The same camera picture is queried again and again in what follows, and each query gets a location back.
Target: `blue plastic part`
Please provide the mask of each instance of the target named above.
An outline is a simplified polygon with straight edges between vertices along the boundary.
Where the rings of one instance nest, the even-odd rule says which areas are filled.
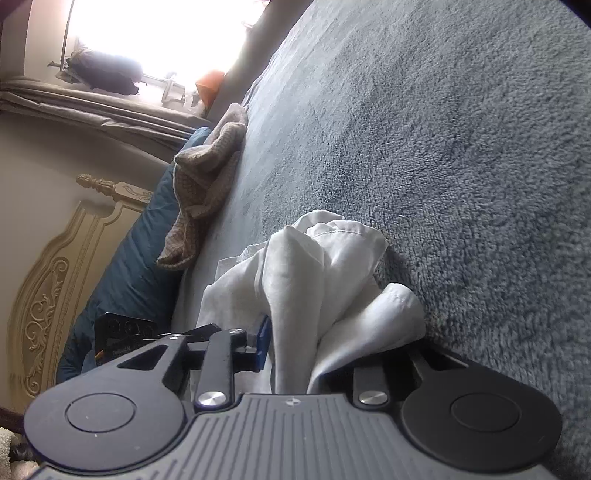
[[[272,329],[271,329],[271,318],[265,315],[259,328],[259,332],[256,335],[256,371],[260,372],[265,368],[265,360],[267,359],[267,353],[269,346],[271,345]]]

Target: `white towel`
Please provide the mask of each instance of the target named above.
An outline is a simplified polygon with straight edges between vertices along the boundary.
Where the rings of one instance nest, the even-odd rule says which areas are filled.
[[[323,374],[421,338],[418,298],[400,284],[381,291],[374,280],[386,247],[376,229],[314,210],[221,260],[197,325],[256,333],[263,315],[272,322],[272,382],[267,361],[260,374],[238,374],[236,391],[317,393]]]

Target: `pillow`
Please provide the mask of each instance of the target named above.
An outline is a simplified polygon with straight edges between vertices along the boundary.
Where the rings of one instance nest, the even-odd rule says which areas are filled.
[[[199,128],[182,150],[202,145],[210,133],[207,127]],[[85,357],[87,364],[93,364],[95,319],[106,312],[153,320],[162,330],[170,328],[183,272],[158,268],[156,260],[178,215],[173,170],[174,162],[167,167],[150,203],[117,248],[78,315],[57,366],[56,383],[79,375]]]

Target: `wooden headboard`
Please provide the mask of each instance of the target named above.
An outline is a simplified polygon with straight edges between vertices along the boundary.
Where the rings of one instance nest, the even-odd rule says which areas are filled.
[[[33,398],[54,384],[74,320],[152,196],[128,183],[90,175],[79,175],[76,181],[113,197],[115,206],[103,218],[79,204],[64,232],[43,249],[18,291],[7,334],[9,388],[16,412],[24,412]]]

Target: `bright window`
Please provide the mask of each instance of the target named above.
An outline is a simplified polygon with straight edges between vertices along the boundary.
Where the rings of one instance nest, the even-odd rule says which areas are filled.
[[[139,61],[147,75],[176,72],[177,83],[194,89],[209,70],[229,70],[267,3],[76,0],[69,35],[93,50]]]

